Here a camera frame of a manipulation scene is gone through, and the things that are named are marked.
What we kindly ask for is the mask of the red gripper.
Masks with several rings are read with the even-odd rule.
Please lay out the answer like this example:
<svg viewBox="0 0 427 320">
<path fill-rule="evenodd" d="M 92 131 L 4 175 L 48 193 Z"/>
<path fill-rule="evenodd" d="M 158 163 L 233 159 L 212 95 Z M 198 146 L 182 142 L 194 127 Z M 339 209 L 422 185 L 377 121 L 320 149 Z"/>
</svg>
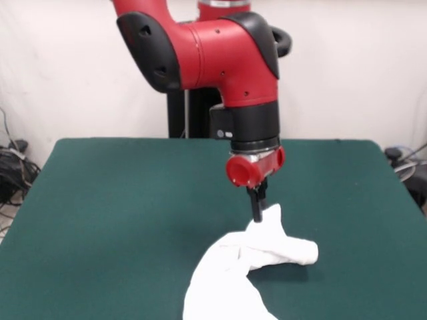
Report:
<svg viewBox="0 0 427 320">
<path fill-rule="evenodd" d="M 255 223 L 262 221 L 262 211 L 268 208 L 267 177 L 279 171 L 285 160 L 284 148 L 280 146 L 273 151 L 262 153 L 235 154 L 226 163 L 226 174 L 231 183 L 236 187 L 247 187 L 246 191 L 250 197 L 252 217 Z"/>
</svg>

